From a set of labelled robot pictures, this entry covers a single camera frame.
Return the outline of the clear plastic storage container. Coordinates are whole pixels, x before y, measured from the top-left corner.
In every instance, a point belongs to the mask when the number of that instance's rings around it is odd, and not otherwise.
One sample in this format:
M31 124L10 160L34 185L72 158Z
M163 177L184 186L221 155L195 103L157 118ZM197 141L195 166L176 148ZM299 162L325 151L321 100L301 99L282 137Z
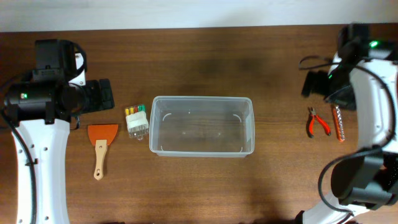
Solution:
M149 149L164 157L246 157L255 149L252 101L227 96L157 96Z

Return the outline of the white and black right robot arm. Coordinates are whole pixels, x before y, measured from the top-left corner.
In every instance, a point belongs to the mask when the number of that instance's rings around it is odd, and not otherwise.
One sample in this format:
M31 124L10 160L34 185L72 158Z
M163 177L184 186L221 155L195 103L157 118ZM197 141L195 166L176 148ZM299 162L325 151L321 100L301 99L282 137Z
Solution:
M357 113L357 151L329 162L331 190L296 223L349 223L397 202L397 43L370 38L367 24L338 34L333 58L307 68L302 95L316 93L333 107L342 138L341 110Z

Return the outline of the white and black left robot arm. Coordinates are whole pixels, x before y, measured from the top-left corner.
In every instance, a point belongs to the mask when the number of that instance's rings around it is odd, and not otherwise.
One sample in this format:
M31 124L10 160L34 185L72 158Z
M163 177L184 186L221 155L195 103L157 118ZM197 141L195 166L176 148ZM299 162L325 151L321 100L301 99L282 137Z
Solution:
M69 223L65 156L70 123L114 108L108 79L86 80L85 51L70 40L35 42L35 68L12 84L1 116L17 153L17 223Z

